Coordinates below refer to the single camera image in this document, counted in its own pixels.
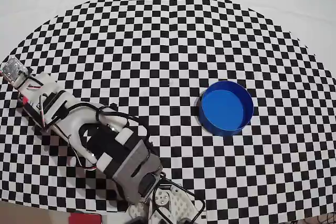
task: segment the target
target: black plastic part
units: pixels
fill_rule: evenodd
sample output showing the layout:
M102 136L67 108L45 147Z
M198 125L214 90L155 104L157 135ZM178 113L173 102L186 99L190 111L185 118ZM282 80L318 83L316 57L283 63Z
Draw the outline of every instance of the black plastic part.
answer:
M67 101L64 101L64 103L59 107L59 109L56 111L55 115L58 116L60 119L64 119L69 114L69 110L65 107L65 104Z
M115 103L111 103L109 107L115 111L118 111L118 106Z
M134 147L138 144L138 142L140 140L141 140L141 138L133 132L133 134L130 136L130 138L127 139L124 146L131 151L131 150L134 149Z
M61 90L57 94L51 93L50 95L48 95L43 103L43 109L45 114L63 93L65 93L65 90Z
M130 151L115 140L117 135L118 133L108 126L100 124L96 133L88 141L87 149L97 158L106 152L114 161L122 164Z
M35 120L35 122L38 124L38 126L41 127L42 125L42 118L41 115L39 113L36 112L36 110L33 109L32 106L30 106L29 103L26 103L23 108L25 109L25 111L27 111L27 113Z
M149 190L153 187L155 184L156 179L151 173L147 173L142 180L139 183L138 193L141 195L141 197L145 197Z

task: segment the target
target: circular mat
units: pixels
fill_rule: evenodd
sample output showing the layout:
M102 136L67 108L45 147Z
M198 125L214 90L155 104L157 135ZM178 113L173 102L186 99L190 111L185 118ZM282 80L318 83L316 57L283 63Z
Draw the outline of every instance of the circular mat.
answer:
M45 22L10 54L83 101L114 102L147 121L167 177L206 199L210 223L334 211L336 82L297 38L251 9L228 0L97 0ZM198 97L218 80L238 82L255 106L250 124L224 141L197 121ZM33 127L17 95L2 80L1 199L124 210L103 174L67 166L73 152Z

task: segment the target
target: black cable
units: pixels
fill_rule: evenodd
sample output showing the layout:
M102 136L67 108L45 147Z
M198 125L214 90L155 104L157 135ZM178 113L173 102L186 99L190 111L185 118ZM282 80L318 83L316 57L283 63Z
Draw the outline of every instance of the black cable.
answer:
M37 84L39 84L40 86L43 86L43 83L42 83L42 82L40 82L39 80L37 80L35 77L31 76L30 74L26 74L26 73L24 73L24 72L21 71L21 70L19 71L19 74L23 74L23 75L26 77L26 79L25 79L23 82L21 82L21 84L16 88L17 90L18 90L19 88L21 88L22 85L25 84L25 82L26 82L28 79L35 81L35 82L36 82Z
M33 77L33 76L28 76L28 79L33 80L33 81L35 81L37 84L43 86L43 83L40 82L39 80L37 80L37 79L36 79L35 77Z

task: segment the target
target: blue cylindrical container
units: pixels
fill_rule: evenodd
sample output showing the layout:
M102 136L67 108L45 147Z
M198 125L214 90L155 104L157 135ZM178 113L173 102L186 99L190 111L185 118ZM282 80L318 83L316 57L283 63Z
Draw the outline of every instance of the blue cylindrical container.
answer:
M199 120L209 132L218 136L232 136L251 120L253 101L241 85L219 81L204 92L199 110Z

